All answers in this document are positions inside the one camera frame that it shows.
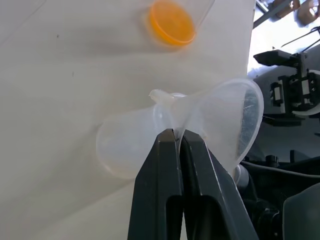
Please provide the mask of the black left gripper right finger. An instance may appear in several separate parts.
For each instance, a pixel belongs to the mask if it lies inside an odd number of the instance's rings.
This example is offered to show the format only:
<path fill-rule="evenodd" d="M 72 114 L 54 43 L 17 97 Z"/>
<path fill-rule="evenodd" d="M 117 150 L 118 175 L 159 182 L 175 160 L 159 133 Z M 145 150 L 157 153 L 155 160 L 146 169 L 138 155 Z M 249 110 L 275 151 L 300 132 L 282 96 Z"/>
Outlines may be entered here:
<path fill-rule="evenodd" d="M 259 238 L 233 178 L 197 133 L 184 132 L 180 165 L 187 239 Z"/>

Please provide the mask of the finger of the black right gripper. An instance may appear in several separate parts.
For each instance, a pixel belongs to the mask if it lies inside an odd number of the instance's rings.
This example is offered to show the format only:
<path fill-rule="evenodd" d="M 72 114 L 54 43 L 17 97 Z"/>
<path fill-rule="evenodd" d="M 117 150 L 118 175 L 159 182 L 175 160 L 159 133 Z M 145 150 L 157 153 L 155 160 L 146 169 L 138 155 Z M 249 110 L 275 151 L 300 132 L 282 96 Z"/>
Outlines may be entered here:
<path fill-rule="evenodd" d="M 290 54 L 282 50 L 271 50 L 261 52 L 253 56 L 253 58 L 264 66 L 286 66 L 294 67 L 300 62 L 300 58 L 296 54 Z"/>
<path fill-rule="evenodd" d="M 271 126 L 300 126 L 303 119 L 298 117 L 288 118 L 282 115 L 264 115 L 262 121 Z"/>

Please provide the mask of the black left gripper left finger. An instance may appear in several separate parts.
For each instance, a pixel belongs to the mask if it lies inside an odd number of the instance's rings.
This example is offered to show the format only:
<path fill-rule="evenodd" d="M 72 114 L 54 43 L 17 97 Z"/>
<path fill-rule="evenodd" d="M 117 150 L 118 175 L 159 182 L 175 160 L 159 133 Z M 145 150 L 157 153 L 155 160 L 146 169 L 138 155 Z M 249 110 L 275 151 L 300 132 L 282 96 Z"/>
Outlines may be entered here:
<path fill-rule="evenodd" d="M 127 238 L 178 240 L 183 220 L 183 181 L 172 129 L 155 142 L 134 182 Z"/>

